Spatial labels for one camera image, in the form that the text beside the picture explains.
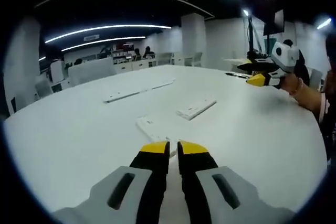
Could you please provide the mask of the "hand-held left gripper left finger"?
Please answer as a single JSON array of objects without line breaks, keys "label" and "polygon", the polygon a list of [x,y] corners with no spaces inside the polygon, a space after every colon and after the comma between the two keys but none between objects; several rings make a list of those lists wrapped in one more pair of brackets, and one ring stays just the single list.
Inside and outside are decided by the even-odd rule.
[{"label": "hand-held left gripper left finger", "polygon": [[120,166],[73,208],[53,212],[57,223],[158,223],[166,191],[168,141],[142,146],[129,166]]}]

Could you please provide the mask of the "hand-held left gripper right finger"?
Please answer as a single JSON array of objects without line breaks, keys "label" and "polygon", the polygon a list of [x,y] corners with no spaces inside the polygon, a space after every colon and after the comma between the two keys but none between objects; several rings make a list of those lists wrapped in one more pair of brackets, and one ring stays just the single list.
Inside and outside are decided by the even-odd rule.
[{"label": "hand-held left gripper right finger", "polygon": [[294,217],[262,201],[254,185],[219,167],[205,147],[179,141],[177,154],[191,223],[290,223]]}]

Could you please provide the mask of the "person's right hand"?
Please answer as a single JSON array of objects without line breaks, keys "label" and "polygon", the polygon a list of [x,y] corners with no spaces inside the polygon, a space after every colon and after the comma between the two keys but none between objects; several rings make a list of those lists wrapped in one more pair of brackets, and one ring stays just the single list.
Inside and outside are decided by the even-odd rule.
[{"label": "person's right hand", "polygon": [[280,82],[280,88],[289,94],[294,94],[298,86],[300,86],[300,80],[294,73],[286,74]]}]

